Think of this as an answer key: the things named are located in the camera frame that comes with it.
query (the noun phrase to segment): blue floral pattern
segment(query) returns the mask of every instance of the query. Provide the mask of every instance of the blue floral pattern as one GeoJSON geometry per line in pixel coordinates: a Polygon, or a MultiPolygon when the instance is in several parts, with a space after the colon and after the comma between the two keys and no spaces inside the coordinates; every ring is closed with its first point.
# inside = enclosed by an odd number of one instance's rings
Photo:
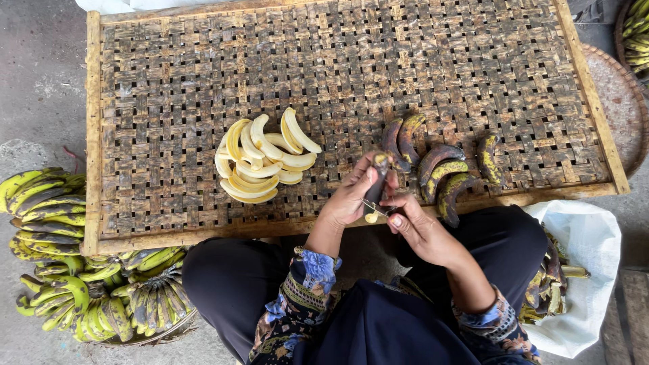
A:
{"type": "MultiPolygon", "coordinates": [[[[317,334],[337,303],[331,288],[342,260],[296,247],[298,258],[291,261],[289,275],[277,299],[266,304],[266,313],[257,323],[252,363],[291,364],[293,350],[300,341],[317,334]]],[[[388,289],[429,300],[415,283],[395,277],[391,284],[376,282],[388,289]]],[[[452,308],[465,343],[482,364],[540,364],[539,352],[528,340],[516,312],[504,296],[496,292],[496,303],[482,314],[463,313],[452,308]]]]}

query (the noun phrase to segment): woven bamboo tray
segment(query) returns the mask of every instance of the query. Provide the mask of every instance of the woven bamboo tray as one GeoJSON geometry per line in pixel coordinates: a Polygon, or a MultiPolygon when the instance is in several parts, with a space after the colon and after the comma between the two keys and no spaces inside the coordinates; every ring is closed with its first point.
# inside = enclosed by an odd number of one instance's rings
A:
{"type": "MultiPolygon", "coordinates": [[[[385,123],[413,112],[426,114],[418,153],[457,145],[474,173],[476,141],[504,137],[509,189],[474,186],[460,212],[629,192],[563,0],[89,12],[87,64],[85,255],[307,233],[385,123]],[[288,106],[324,153],[268,204],[230,199],[213,163],[222,135],[261,113],[279,131],[288,106]]],[[[420,196],[414,173],[400,183],[420,196]]]]}

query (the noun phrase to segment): banana peel pile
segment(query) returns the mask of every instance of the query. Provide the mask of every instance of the banana peel pile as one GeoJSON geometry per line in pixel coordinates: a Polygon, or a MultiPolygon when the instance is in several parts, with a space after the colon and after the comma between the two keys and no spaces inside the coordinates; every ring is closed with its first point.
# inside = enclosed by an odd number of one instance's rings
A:
{"type": "Polygon", "coordinates": [[[437,209],[444,221],[451,227],[459,225],[456,199],[459,193],[478,183],[493,184],[507,189],[507,179],[496,165],[494,153],[500,142],[495,133],[485,136],[478,146],[478,167],[481,177],[469,173],[464,150],[453,145],[437,144],[423,158],[412,147],[412,134],[426,121],[424,114],[415,114],[405,121],[397,118],[388,123],[383,131],[382,149],[392,158],[392,168],[409,173],[417,168],[421,195],[428,204],[437,203],[437,209]],[[450,178],[442,186],[440,182],[450,178]]]}
{"type": "Polygon", "coordinates": [[[546,231],[548,251],[539,271],[525,290],[519,320],[522,323],[537,324],[546,316],[564,314],[568,311],[565,300],[569,277],[588,279],[591,273],[585,268],[570,266],[557,240],[546,231]]]}
{"type": "Polygon", "coordinates": [[[126,342],[171,329],[194,310],[182,287],[186,247],[82,257],[86,175],[62,168],[24,171],[0,183],[0,212],[19,229],[9,241],[33,262],[16,298],[24,316],[43,318],[44,331],[71,332],[80,342],[126,342]]]}
{"type": "Polygon", "coordinates": [[[649,0],[638,0],[632,4],[626,14],[622,37],[626,63],[649,88],[649,0]]]}
{"type": "Polygon", "coordinates": [[[277,195],[278,183],[299,183],[303,171],[311,168],[322,152],[302,131],[292,108],[282,115],[282,134],[264,134],[267,122],[266,114],[253,121],[235,122],[222,137],[214,156],[222,178],[219,184],[230,197],[242,203],[264,203],[277,195]]]}

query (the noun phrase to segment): woven basket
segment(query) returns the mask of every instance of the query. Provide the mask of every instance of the woven basket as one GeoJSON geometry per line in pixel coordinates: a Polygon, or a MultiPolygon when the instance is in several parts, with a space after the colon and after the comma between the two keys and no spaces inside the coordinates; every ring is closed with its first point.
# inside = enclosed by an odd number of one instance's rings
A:
{"type": "Polygon", "coordinates": [[[115,336],[103,342],[91,342],[91,344],[101,346],[101,347],[140,347],[140,346],[155,346],[162,344],[169,344],[171,342],[176,342],[181,338],[184,338],[188,334],[196,331],[197,327],[192,327],[194,321],[196,320],[196,314],[198,310],[194,309],[191,311],[185,318],[182,318],[178,323],[176,323],[172,328],[155,334],[154,336],[146,337],[144,334],[133,334],[133,338],[126,342],[120,342],[119,337],[115,336]]]}

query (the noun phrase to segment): overripe banana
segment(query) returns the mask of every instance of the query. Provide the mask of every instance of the overripe banana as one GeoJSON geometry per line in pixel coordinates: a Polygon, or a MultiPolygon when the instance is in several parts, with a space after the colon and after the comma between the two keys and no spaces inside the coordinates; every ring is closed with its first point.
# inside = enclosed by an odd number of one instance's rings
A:
{"type": "Polygon", "coordinates": [[[404,120],[401,118],[396,118],[390,123],[388,123],[383,130],[383,138],[381,140],[381,148],[385,151],[390,157],[392,157],[392,168],[402,172],[410,172],[410,163],[404,160],[399,153],[397,145],[397,135],[401,125],[404,123],[404,120]]]}
{"type": "Polygon", "coordinates": [[[430,179],[426,183],[426,186],[421,188],[421,194],[424,197],[424,201],[429,204],[435,203],[437,184],[444,176],[449,173],[467,172],[468,170],[469,165],[462,160],[446,160],[439,163],[430,174],[430,179]]]}
{"type": "Polygon", "coordinates": [[[496,145],[499,142],[500,137],[495,133],[482,138],[478,146],[478,167],[482,176],[489,180],[491,184],[505,189],[507,188],[507,179],[502,171],[498,169],[494,157],[496,145]]]}
{"type": "Polygon", "coordinates": [[[425,121],[426,116],[424,114],[420,113],[412,115],[406,118],[406,121],[404,121],[397,135],[397,142],[401,155],[413,166],[419,165],[421,157],[419,157],[415,149],[412,147],[412,134],[425,121]]]}
{"type": "Polygon", "coordinates": [[[451,177],[439,192],[439,201],[437,203],[439,215],[449,226],[457,228],[459,225],[458,212],[455,208],[455,200],[458,194],[478,182],[480,182],[478,177],[468,173],[459,173],[451,177]]]}
{"type": "Polygon", "coordinates": [[[450,158],[464,161],[466,156],[461,148],[454,145],[438,144],[433,146],[419,163],[419,169],[417,170],[419,186],[425,186],[428,183],[430,174],[440,161],[450,158]]]}

